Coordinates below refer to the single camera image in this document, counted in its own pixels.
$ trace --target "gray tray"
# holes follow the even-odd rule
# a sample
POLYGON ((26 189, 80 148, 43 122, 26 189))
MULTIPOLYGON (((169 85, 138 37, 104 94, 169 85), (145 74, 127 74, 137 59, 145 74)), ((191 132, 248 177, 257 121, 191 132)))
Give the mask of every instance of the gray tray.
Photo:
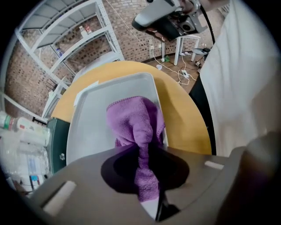
MULTIPOLYGON (((114 148, 116 136, 106 123, 106 108, 115 101, 133 96, 144 96, 161 108, 153 76, 149 73, 110 80, 81 95, 70 123, 67 165, 84 156, 114 148)), ((163 131, 163 144, 168 146, 166 130, 163 131)))

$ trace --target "white t-shirt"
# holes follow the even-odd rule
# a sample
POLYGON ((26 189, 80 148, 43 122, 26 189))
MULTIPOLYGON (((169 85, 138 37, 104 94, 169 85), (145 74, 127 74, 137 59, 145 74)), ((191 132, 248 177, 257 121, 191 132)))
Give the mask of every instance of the white t-shirt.
POLYGON ((261 20, 231 1, 221 34, 201 69, 212 114, 216 152, 239 146, 281 127, 279 50, 261 20))

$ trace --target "wooden tabletop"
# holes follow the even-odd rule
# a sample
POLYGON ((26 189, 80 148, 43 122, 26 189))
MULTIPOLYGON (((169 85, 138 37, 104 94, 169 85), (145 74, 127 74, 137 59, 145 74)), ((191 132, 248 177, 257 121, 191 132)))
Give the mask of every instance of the wooden tabletop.
POLYGON ((73 103, 78 92, 90 84, 112 80, 138 72, 153 75, 166 124, 170 147, 201 154, 211 154, 211 144, 204 120, 188 93, 170 76, 141 62, 120 61, 95 68, 75 81, 63 94, 52 117, 71 122, 73 103))

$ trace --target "purple towel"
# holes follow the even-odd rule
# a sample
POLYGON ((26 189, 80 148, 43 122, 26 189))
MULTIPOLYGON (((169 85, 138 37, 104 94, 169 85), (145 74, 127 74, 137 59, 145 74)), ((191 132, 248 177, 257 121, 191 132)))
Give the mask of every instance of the purple towel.
POLYGON ((148 144, 163 143, 165 124, 161 110, 145 97, 125 98, 108 106, 107 122, 117 136, 116 146, 136 143, 140 148, 135 176, 139 201, 157 198, 158 180, 148 167, 148 144))

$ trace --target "brick wall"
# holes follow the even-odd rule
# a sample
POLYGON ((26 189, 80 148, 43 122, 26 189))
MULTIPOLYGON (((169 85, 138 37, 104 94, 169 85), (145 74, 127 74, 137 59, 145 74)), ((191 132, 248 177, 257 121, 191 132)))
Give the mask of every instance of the brick wall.
MULTIPOLYGON (((109 2, 121 15, 126 24, 133 30, 140 41, 146 46, 154 45, 154 55, 161 55, 161 49, 158 48, 160 41, 133 29, 131 26, 132 19, 147 6, 147 2, 145 0, 109 0, 109 2)), ((136 37, 129 31, 120 17, 113 11, 105 0, 103 0, 103 3, 109 19, 112 22, 112 27, 125 60, 141 62, 153 58, 152 50, 147 49, 136 39, 136 37)), ((212 24, 215 37, 218 37, 224 17, 218 10, 208 12, 208 16, 212 24)), ((202 15, 199 19, 202 25, 207 24, 202 15)), ((82 25, 84 24, 88 24, 93 31, 100 28, 96 17, 89 19, 82 25)), ((79 41, 82 38, 79 32, 79 26, 60 39, 54 48, 60 47, 62 51, 66 51, 74 43, 79 41)), ((38 30, 29 30, 25 31, 23 36, 28 45, 32 46, 40 36, 40 32, 38 30)), ((209 29, 198 34, 198 36, 201 37, 200 43, 205 43, 208 47, 212 46, 209 29)), ((184 51, 191 50, 194 43, 194 40, 186 38, 184 40, 184 51)), ((166 54, 174 53, 175 49, 176 41, 166 43, 166 54)), ((105 36, 101 36, 86 44, 79 52, 70 57, 65 63, 73 71, 78 72, 89 62, 108 51, 110 51, 110 46, 105 36)), ((36 54, 40 56, 41 60, 49 68, 51 68, 58 59, 57 55, 53 52, 50 46, 37 49, 36 54)), ((72 81, 74 78, 74 75, 64 64, 61 64, 54 71, 54 74, 56 74, 60 79, 66 76, 70 81, 72 81)), ((41 115, 48 99, 48 92, 53 86, 54 82, 38 67, 38 65, 27 54, 22 45, 17 42, 7 70, 5 93, 28 110, 41 115)), ((11 106, 7 101, 5 102, 5 107, 7 113, 13 116, 24 115, 23 112, 16 107, 11 106)))

